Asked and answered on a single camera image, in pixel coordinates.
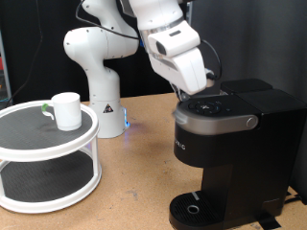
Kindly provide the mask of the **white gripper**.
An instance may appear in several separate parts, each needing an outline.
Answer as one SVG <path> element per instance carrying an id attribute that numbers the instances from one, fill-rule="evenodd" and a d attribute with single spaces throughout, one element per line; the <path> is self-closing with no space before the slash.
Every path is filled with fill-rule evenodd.
<path id="1" fill-rule="evenodd" d="M 190 100 L 191 95 L 201 92 L 207 86 L 203 59 L 198 48 L 163 59 L 150 55 L 150 62 L 153 70 L 171 83 L 177 98 L 182 102 Z"/>

